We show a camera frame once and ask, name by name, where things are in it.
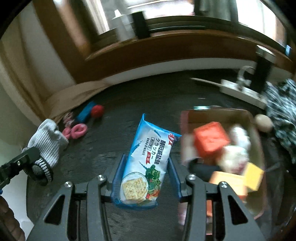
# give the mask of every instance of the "screw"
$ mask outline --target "screw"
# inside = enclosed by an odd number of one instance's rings
[[[72,187],[72,182],[65,182],[64,186],[65,188],[70,188]]]
[[[103,175],[98,175],[98,179],[99,179],[99,181],[104,181],[105,177]]]
[[[221,187],[223,187],[223,188],[227,188],[227,182],[222,182],[222,183],[221,183]]]
[[[187,177],[188,177],[188,179],[191,180],[191,181],[193,181],[193,180],[196,179],[196,176],[195,176],[194,174],[189,174]]]

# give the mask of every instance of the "plate of crackers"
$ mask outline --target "plate of crackers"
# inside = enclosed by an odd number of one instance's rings
[[[137,204],[146,200],[148,181],[140,172],[126,175],[120,187],[120,200],[125,204]]]

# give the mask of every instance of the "table surface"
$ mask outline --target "table surface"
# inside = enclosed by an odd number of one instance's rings
[[[246,109],[253,115],[262,113],[257,107],[219,92],[219,88],[201,84],[190,77],[215,82],[221,79],[234,81],[236,70],[199,70],[162,74],[121,83],[97,94],[97,104],[105,106],[101,120],[90,120],[88,133],[70,140],[54,167],[54,180],[41,187],[28,178],[27,214],[36,222],[47,202],[66,181],[86,182],[102,174],[108,165],[114,163],[121,152],[128,154],[142,113],[146,120],[167,130],[179,133],[180,113],[197,105],[218,105],[227,108]],[[87,103],[74,110],[78,114]],[[263,234],[269,238],[280,232],[293,214],[296,203],[295,184],[286,169],[291,158],[271,135],[261,135],[264,150],[268,202],[264,214],[257,220]],[[171,153],[180,160],[180,143]],[[165,176],[158,206],[149,211],[130,211],[106,204],[108,223],[112,240],[181,240],[178,227],[178,202],[174,196],[168,175]],[[86,203],[81,203],[81,239],[86,235]]]

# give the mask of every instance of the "blue and white snack package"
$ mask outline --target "blue and white snack package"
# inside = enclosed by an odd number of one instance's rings
[[[181,135],[144,120],[138,126],[121,181],[120,204],[147,209],[156,199],[166,173],[170,150]]]

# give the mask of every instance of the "pink hair tie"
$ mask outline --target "pink hair tie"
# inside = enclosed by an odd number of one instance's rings
[[[86,124],[77,124],[74,126],[71,130],[71,136],[73,139],[77,139],[81,136],[84,136],[85,133],[87,132],[87,126]]]
[[[71,137],[71,128],[70,127],[66,127],[62,134],[69,140]]]

